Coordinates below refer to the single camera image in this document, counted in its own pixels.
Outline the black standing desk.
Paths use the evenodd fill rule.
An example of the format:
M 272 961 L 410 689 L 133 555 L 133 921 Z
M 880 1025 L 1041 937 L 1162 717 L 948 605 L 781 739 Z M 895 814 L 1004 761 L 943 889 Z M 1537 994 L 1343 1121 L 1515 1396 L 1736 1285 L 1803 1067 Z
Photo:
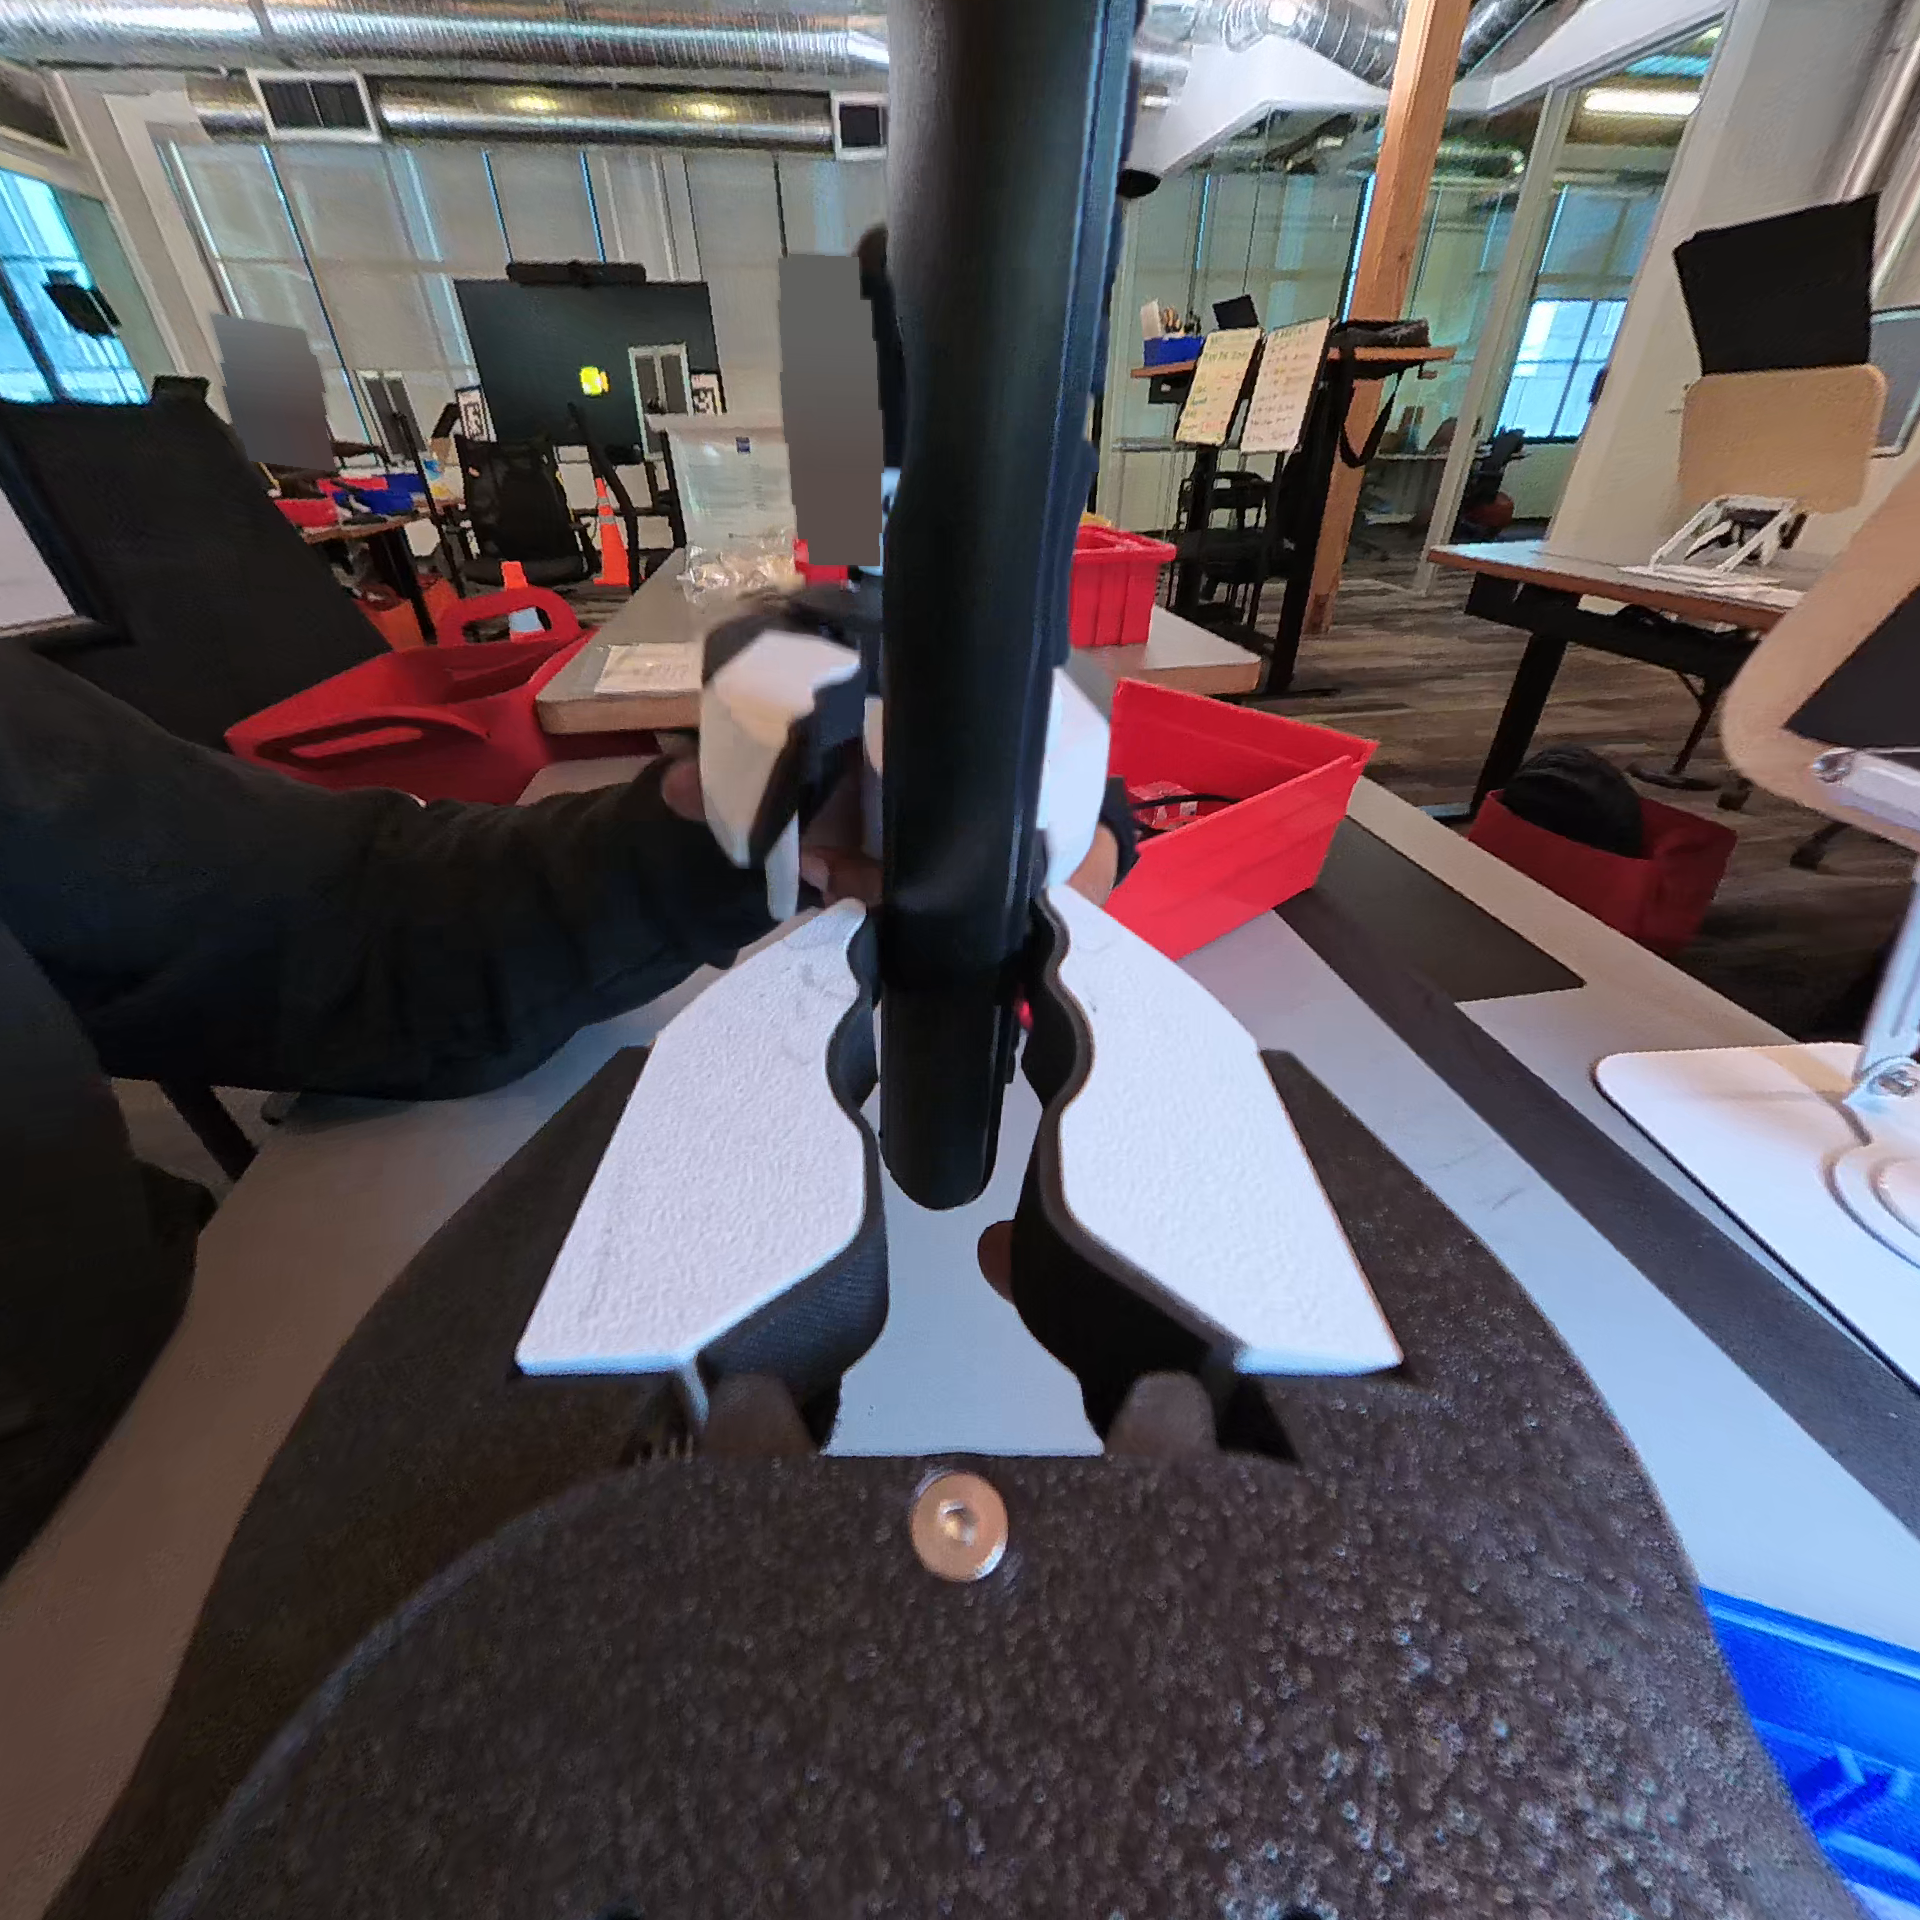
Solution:
M 1272 472 L 1223 472 L 1223 446 L 1192 446 L 1168 533 L 1167 604 L 1255 658 L 1255 696 L 1297 691 L 1309 610 L 1337 588 L 1385 406 L 1404 377 L 1426 377 L 1451 357 L 1421 321 L 1337 323 L 1299 440 L 1273 456 Z

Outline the red ribbed plastic bin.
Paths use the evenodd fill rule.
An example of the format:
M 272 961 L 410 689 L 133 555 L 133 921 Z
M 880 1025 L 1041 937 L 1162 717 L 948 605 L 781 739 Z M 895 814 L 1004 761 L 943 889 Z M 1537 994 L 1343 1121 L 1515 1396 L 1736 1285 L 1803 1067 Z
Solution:
M 1067 637 L 1073 650 L 1148 644 L 1162 574 L 1178 544 L 1084 518 L 1073 542 Z

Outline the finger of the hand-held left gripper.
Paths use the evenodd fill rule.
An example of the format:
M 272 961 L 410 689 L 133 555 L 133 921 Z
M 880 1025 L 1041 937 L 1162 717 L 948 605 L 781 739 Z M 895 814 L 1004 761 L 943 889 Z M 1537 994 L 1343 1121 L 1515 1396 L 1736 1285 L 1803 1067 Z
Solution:
M 1114 889 L 1119 833 L 1103 822 L 1112 733 L 1107 715 L 1067 672 L 1051 677 L 1043 756 L 1043 882 Z
M 704 819 L 729 864 L 764 881 L 772 920 L 801 913 L 801 829 L 865 725 L 856 648 L 801 630 L 712 637 L 700 700 Z

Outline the orange bucket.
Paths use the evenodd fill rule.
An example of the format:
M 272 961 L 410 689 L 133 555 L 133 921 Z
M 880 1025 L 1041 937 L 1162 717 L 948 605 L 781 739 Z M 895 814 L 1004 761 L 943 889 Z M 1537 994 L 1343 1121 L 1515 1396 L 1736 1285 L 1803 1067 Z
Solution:
M 458 590 L 435 574 L 423 578 L 421 594 L 426 625 L 421 625 L 418 610 L 407 593 L 376 580 L 359 582 L 349 590 L 355 605 L 393 651 L 411 651 L 437 643 L 440 614 L 448 612 L 460 600 Z

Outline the wooden pillar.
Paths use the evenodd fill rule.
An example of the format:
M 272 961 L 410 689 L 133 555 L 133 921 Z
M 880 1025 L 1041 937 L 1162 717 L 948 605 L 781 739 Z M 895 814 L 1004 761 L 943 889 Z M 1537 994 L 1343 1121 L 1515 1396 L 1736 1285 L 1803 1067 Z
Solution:
M 1361 236 L 1351 318 L 1401 321 L 1409 314 L 1426 196 L 1471 16 L 1472 3 L 1407 4 L 1376 156 L 1376 188 Z M 1333 619 L 1357 501 L 1361 472 L 1335 459 L 1304 610 L 1305 637 L 1324 633 Z

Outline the black panel on white stand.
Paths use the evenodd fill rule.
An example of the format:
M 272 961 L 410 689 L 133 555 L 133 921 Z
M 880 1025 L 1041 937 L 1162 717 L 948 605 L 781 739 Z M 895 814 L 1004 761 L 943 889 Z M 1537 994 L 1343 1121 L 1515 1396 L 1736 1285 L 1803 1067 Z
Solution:
M 1761 643 L 1721 742 L 1754 786 L 1919 850 L 1919 476 Z M 1919 894 L 1857 1048 L 1617 1054 L 1600 1092 L 1919 1382 Z

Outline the person's left hand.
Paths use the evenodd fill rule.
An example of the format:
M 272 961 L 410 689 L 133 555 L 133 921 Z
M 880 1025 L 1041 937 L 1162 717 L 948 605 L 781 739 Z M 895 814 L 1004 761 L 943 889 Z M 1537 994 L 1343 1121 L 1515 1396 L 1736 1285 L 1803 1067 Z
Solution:
M 660 798 L 679 819 L 708 825 L 700 761 L 664 756 Z M 865 774 L 851 763 L 801 829 L 801 888 L 824 906 L 880 899 L 880 864 L 867 846 Z

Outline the red fabric bin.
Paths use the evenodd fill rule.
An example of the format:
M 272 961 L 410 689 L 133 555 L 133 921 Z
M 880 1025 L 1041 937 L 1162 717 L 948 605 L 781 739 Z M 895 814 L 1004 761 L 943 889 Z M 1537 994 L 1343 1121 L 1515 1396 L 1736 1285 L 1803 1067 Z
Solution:
M 1739 834 L 1682 808 L 1637 800 L 1639 854 L 1604 852 L 1524 822 L 1501 795 L 1481 804 L 1468 841 L 1603 925 L 1674 958 L 1701 932 Z

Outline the black bag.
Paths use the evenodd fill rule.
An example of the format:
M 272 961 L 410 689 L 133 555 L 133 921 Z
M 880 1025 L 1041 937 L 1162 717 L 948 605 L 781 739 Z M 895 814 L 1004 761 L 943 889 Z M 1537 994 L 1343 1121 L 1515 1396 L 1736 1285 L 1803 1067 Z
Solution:
M 1644 858 L 1641 795 L 1609 760 L 1586 747 L 1549 745 L 1530 754 L 1499 789 L 1506 814 L 1573 846 L 1609 858 Z

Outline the blue plastic bin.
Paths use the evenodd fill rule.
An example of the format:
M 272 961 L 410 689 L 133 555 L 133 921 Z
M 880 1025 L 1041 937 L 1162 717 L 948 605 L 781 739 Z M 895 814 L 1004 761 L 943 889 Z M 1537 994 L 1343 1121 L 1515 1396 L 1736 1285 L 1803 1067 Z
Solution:
M 1748 1718 L 1871 1915 L 1919 1915 L 1919 1652 L 1706 1588 Z

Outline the black and white stand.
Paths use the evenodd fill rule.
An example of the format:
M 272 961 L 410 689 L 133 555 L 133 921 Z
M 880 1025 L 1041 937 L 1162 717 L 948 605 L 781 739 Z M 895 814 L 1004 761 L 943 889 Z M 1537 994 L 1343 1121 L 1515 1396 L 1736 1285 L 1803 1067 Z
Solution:
M 1696 588 L 1771 585 L 1808 513 L 1789 497 L 1716 497 L 1633 571 Z

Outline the clear plastic bag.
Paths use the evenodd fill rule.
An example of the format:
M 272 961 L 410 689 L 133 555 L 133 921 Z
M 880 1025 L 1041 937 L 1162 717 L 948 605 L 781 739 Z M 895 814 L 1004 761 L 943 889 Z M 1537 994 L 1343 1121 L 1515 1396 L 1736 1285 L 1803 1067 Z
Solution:
M 779 596 L 803 588 L 792 531 L 688 542 L 679 588 L 693 605 L 741 596 Z

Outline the black remote control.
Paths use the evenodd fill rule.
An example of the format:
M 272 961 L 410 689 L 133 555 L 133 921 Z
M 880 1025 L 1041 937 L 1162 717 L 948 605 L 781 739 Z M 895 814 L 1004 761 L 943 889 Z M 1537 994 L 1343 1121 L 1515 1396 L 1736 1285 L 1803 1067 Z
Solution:
M 880 1153 L 927 1209 L 976 1200 L 997 1161 L 1138 16 L 890 16 L 906 412 L 882 547 Z

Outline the red plastic tray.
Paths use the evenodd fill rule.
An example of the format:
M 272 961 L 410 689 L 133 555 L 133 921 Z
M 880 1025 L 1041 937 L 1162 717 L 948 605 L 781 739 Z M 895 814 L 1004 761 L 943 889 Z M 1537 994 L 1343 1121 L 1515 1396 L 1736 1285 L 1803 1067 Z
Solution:
M 1376 754 L 1362 736 L 1127 678 L 1112 778 L 1138 829 L 1108 915 L 1187 958 L 1313 889 Z

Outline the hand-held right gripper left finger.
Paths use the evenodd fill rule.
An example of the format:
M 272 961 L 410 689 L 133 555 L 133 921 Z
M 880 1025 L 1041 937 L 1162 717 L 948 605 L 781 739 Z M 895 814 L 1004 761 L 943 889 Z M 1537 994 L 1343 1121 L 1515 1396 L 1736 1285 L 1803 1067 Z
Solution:
M 778 1381 L 816 1443 L 890 1314 L 876 937 L 836 902 L 657 1036 L 519 1332 L 523 1376 L 642 1376 L 707 1426 Z

